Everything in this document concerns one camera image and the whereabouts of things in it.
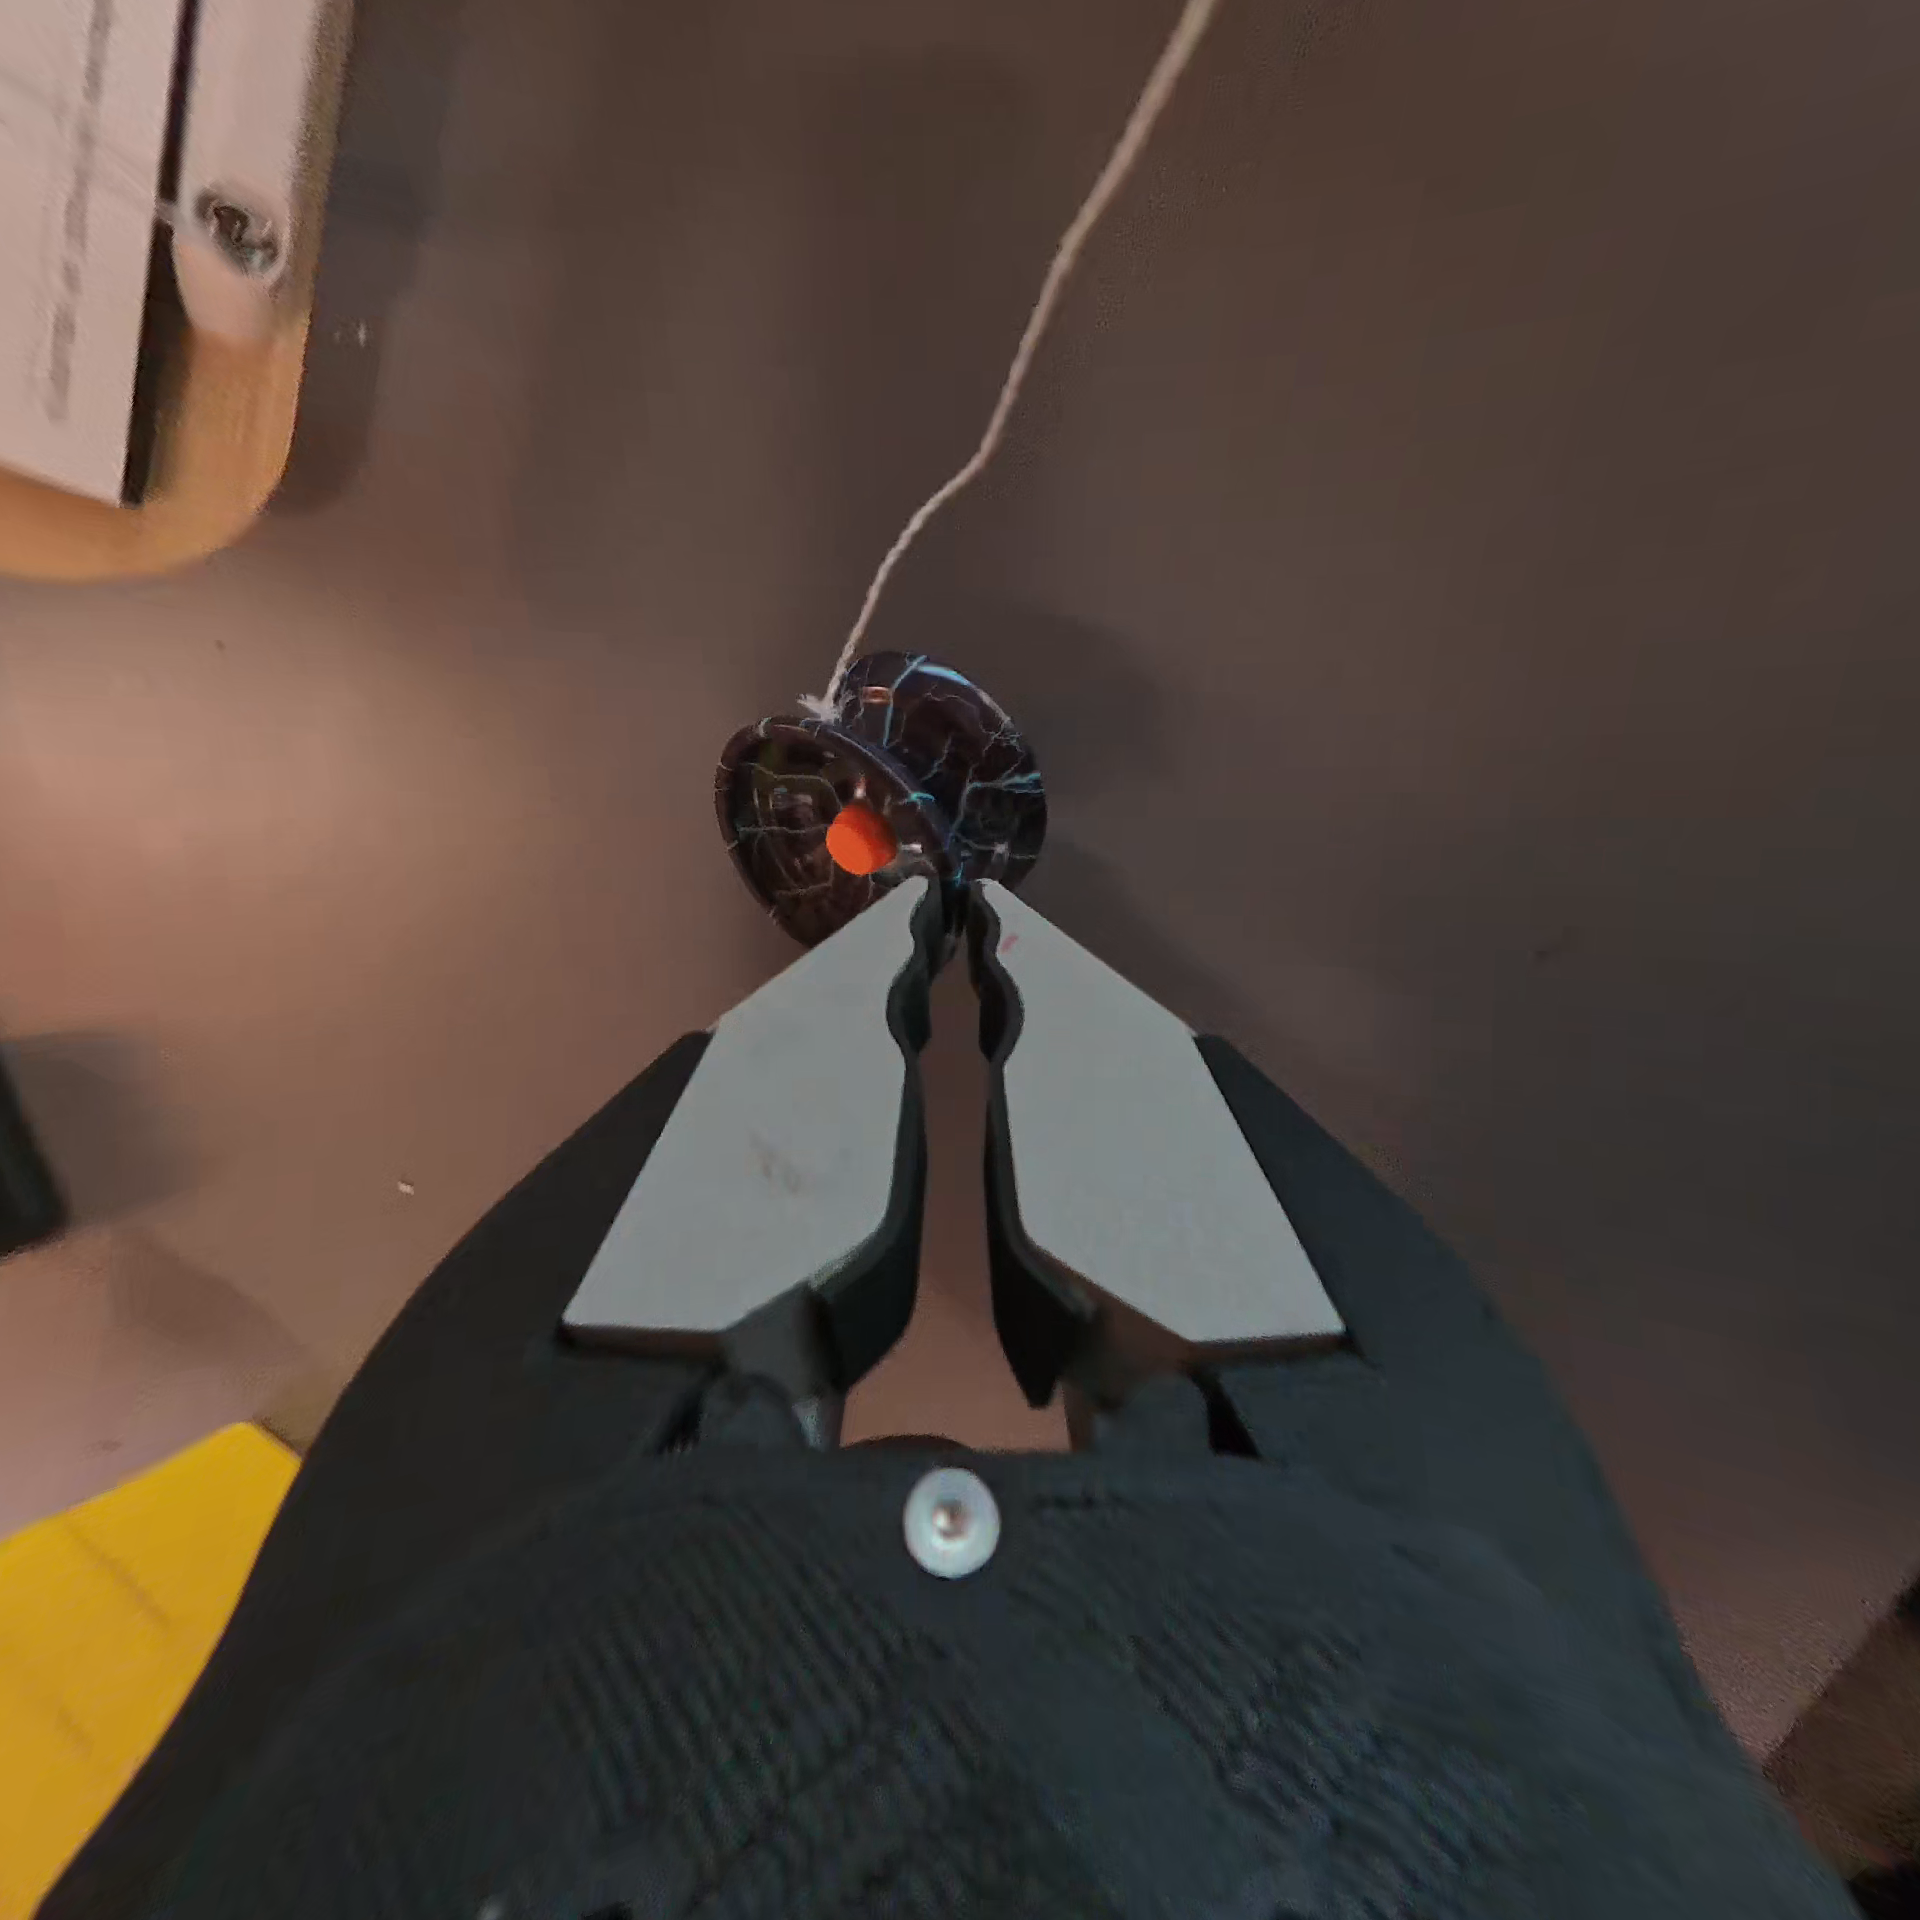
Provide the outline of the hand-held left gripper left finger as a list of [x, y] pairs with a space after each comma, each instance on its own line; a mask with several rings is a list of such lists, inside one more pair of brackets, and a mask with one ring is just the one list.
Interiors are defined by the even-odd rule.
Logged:
[[857, 914], [702, 1040], [561, 1327], [778, 1388], [809, 1443], [918, 1299], [933, 884]]

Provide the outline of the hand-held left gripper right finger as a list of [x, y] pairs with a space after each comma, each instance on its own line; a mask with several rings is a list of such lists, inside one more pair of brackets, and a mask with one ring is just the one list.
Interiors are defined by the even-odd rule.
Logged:
[[1023, 1396], [1338, 1349], [1345, 1321], [1200, 1036], [996, 882], [966, 907], [994, 1332]]

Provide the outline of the wooden board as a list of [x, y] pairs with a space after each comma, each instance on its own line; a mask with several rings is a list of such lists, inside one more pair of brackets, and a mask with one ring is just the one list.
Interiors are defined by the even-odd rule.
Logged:
[[236, 541], [285, 477], [315, 301], [329, 176], [348, 65], [352, 5], [327, 5], [308, 151], [304, 227], [274, 335], [258, 346], [197, 335], [183, 313], [157, 208], [124, 495], [108, 507], [2, 463], [7, 580], [96, 584], [151, 578]]

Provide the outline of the white bracket with screw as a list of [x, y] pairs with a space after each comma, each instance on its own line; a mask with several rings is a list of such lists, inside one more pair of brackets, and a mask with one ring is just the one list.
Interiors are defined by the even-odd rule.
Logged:
[[189, 2], [157, 208], [189, 326], [265, 344], [281, 322], [306, 193], [321, 2]]

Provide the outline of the white paper label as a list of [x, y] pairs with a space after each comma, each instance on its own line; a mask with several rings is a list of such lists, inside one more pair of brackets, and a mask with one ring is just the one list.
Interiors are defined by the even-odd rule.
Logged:
[[2, 461], [124, 495], [179, 2], [2, 7]]

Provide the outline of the yellow box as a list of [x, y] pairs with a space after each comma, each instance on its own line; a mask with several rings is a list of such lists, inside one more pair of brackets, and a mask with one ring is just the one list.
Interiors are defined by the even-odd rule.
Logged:
[[2, 1544], [2, 1915], [30, 1916], [189, 1698], [298, 1455], [223, 1427]]

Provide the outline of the black crackle-pattern yoyo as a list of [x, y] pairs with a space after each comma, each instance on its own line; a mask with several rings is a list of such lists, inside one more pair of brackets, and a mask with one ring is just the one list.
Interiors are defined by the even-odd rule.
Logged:
[[742, 886], [804, 950], [910, 880], [955, 926], [974, 884], [1031, 875], [1048, 825], [1039, 762], [1006, 708], [918, 652], [855, 658], [823, 715], [735, 732], [714, 811]]

